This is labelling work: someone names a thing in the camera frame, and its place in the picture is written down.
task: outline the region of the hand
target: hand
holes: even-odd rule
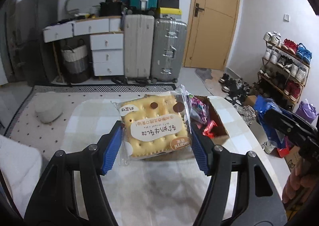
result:
[[[287,179],[286,185],[282,191],[283,203],[287,203],[289,200],[293,199],[300,186],[309,188],[305,195],[301,198],[301,202],[304,203],[319,180],[318,174],[307,174],[303,177],[300,176],[302,173],[302,161],[303,159],[298,161]]]

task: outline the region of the drawer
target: drawer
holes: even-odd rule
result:
[[[110,32],[121,31],[121,18],[110,18]]]
[[[124,75],[123,64],[93,63],[95,76]]]
[[[75,36],[94,33],[104,33],[109,31],[109,19],[76,21],[74,24]]]
[[[93,50],[92,58],[94,63],[123,64],[123,50]]]
[[[122,49],[123,34],[100,34],[91,35],[91,50]]]
[[[73,37],[73,21],[43,29],[44,42],[51,42],[60,39]]]

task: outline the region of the purple bag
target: purple bag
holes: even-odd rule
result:
[[[309,123],[312,123],[318,116],[316,108],[312,104],[309,104],[307,99],[305,99],[305,101],[301,101],[296,114],[304,118]]]

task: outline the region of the pouf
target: pouf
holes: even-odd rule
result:
[[[40,93],[34,101],[34,109],[39,120],[48,123],[63,112],[63,100],[55,92]]]

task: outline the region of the metal screw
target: metal screw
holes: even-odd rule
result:
[[[221,145],[216,145],[216,146],[214,147],[214,149],[215,149],[216,151],[222,152],[224,148],[223,148]]]
[[[91,150],[91,151],[97,150],[97,148],[98,148],[98,146],[96,144],[91,144],[89,146],[89,150]]]
[[[253,152],[253,151],[248,151],[248,156],[250,156],[251,158],[254,158],[254,157],[257,156],[257,155],[256,155],[256,153]]]
[[[64,154],[64,151],[63,150],[58,150],[57,152],[55,152],[55,156],[56,157],[62,157]]]

